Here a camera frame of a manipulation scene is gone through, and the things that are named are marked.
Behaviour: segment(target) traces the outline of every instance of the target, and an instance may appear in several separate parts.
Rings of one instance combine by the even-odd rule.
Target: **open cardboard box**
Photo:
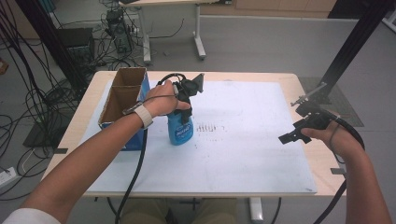
[[[114,77],[104,109],[99,117],[99,126],[104,129],[123,116],[122,110],[144,101],[149,91],[146,68],[120,68]],[[143,130],[139,130],[124,146],[123,150],[141,150]]]

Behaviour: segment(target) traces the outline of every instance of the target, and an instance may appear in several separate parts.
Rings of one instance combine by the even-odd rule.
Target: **blue spray bottle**
[[[197,92],[204,91],[204,74],[200,74],[193,80],[188,80],[179,73],[170,74],[159,82],[162,84],[169,77],[178,77],[179,82],[174,82],[175,94],[179,101],[190,102],[190,96],[194,96]],[[192,124],[192,107],[187,110],[175,110],[167,115],[168,117],[168,133],[172,145],[178,146],[189,141],[194,133]]]

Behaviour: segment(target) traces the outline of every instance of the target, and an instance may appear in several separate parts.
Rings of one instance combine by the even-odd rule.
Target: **power strip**
[[[17,174],[15,173],[14,167],[10,167],[7,169],[8,172],[3,171],[0,174],[0,188],[4,187],[5,185],[9,184],[15,179],[18,179]]]

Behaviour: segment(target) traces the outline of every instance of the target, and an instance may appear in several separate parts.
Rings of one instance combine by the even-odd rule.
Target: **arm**
[[[147,98],[173,94],[172,83],[168,80],[164,85],[150,90]],[[176,97],[167,96],[152,98],[144,103],[144,107],[152,117],[156,117],[168,114],[175,108],[188,109],[190,105],[177,102]],[[21,207],[42,210],[65,223],[76,201],[142,126],[142,120],[133,113],[94,135],[64,158]]]
[[[346,223],[391,223],[370,158],[347,130],[332,122],[326,130],[302,129],[322,140],[346,163]]]

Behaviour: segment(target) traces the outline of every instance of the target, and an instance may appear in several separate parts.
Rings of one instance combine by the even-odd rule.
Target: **table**
[[[172,72],[152,72],[148,71],[148,77],[151,80],[158,80]],[[198,72],[182,72],[187,78],[194,78]],[[101,96],[103,95],[104,89],[108,81],[112,80],[116,72],[103,71],[98,72],[92,79],[90,87],[87,89],[78,110],[73,117],[70,125],[62,139],[59,148],[68,148],[66,154],[55,154],[49,163],[49,167],[45,175],[50,172],[54,166],[56,166],[68,153],[73,151],[81,141],[81,137],[84,135],[89,120],[92,116],[92,112],[98,105]],[[252,81],[252,82],[274,82],[278,83],[286,102],[294,102],[299,95],[303,95],[304,91],[299,83],[297,76],[293,74],[270,74],[270,73],[217,73],[217,72],[205,72],[205,81]],[[294,107],[287,105],[287,109],[291,114],[291,118],[296,121],[300,119],[300,116],[294,112]],[[338,164],[335,161],[332,153],[325,147],[320,141],[313,140],[307,145],[303,145],[304,154],[307,158],[311,173],[316,183],[317,192],[315,196],[333,196],[338,190],[344,178],[341,175],[333,175],[331,168],[337,168]],[[86,192],[85,196],[121,196],[123,192]],[[141,197],[155,197],[155,196],[216,196],[216,193],[201,193],[199,195],[191,194],[180,194],[177,192],[160,192],[157,194],[152,193],[135,193],[135,196]],[[268,194],[265,192],[245,192],[243,194],[238,193],[222,193],[222,197],[262,197],[262,196],[277,196],[279,194]]]
[[[214,3],[219,0],[139,0],[130,4],[123,4],[120,2],[122,7],[135,7],[138,12],[140,29],[143,35],[143,59],[145,64],[151,63],[150,46],[149,46],[149,35],[146,31],[145,15],[143,7],[152,6],[169,6],[169,5],[196,5],[195,7],[195,31],[193,32],[195,45],[198,49],[198,55],[203,60],[206,57],[204,45],[202,44],[200,36],[200,4]]]

